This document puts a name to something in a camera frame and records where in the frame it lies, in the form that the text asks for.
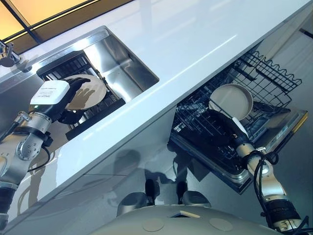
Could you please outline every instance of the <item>plate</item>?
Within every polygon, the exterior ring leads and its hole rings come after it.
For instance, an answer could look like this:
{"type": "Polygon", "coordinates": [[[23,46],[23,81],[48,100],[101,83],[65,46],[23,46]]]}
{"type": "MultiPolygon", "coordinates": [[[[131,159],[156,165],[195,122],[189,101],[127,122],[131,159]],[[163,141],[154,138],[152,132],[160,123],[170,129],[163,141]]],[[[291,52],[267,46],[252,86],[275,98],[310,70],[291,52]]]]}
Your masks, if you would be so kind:
{"type": "Polygon", "coordinates": [[[107,93],[106,85],[100,78],[89,74],[78,74],[65,78],[87,78],[90,82],[85,82],[81,88],[76,92],[71,103],[66,106],[67,110],[85,110],[101,102],[107,93]]]}
{"type": "Polygon", "coordinates": [[[248,116],[253,107],[251,93],[238,84],[225,84],[218,87],[210,96],[209,108],[221,111],[221,107],[232,118],[242,120],[248,116]]]}

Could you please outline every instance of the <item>dishwasher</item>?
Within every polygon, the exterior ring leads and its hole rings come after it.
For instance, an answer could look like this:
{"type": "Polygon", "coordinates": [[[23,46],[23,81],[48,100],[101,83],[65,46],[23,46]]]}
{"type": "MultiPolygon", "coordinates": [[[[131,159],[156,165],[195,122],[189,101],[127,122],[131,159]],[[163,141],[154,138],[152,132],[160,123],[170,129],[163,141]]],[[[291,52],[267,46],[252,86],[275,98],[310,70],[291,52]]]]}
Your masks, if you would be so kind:
{"type": "Polygon", "coordinates": [[[308,113],[289,105],[289,92],[302,81],[253,49],[177,105],[170,141],[242,194],[252,182],[243,160],[232,147],[216,146],[208,141],[226,134],[210,114],[209,102],[232,118],[210,98],[214,90],[229,83],[241,85],[251,93],[252,111],[240,123],[254,146],[262,147],[267,153],[278,153],[307,119],[308,113]]]}

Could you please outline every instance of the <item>stainless steel sink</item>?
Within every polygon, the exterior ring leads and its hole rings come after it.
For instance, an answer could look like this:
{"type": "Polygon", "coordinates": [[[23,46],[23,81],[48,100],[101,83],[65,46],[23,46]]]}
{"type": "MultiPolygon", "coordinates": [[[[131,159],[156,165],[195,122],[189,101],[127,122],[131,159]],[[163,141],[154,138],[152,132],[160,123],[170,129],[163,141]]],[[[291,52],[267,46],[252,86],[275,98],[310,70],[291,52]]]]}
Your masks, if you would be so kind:
{"type": "MultiPolygon", "coordinates": [[[[14,120],[18,111],[27,111],[31,97],[43,83],[37,71],[80,50],[84,51],[113,92],[126,103],[159,81],[136,55],[109,29],[102,26],[0,77],[0,133],[14,120]]],[[[64,130],[64,126],[66,125],[55,123],[51,127],[52,135],[53,129],[59,133],[64,130]]],[[[54,139],[52,151],[67,142],[64,132],[54,136],[54,139]]]]}

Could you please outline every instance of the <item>window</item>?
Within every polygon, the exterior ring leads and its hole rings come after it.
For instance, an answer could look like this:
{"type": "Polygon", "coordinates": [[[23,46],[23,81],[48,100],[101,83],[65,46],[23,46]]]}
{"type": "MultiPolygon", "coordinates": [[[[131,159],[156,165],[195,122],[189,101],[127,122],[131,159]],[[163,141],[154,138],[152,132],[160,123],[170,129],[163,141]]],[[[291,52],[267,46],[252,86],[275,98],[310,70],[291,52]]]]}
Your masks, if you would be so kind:
{"type": "Polygon", "coordinates": [[[0,39],[22,53],[132,0],[0,1],[0,39]]]}

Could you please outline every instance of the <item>faucet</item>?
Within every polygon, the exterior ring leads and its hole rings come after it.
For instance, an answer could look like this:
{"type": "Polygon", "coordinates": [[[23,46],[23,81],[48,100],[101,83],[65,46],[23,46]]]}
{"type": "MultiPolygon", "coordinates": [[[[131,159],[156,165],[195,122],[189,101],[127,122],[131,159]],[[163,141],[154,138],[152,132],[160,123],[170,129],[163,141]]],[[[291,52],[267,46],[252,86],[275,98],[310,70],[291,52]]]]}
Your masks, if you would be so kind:
{"type": "Polygon", "coordinates": [[[0,65],[12,67],[21,60],[21,57],[13,51],[13,43],[5,44],[0,40],[0,65]]]}

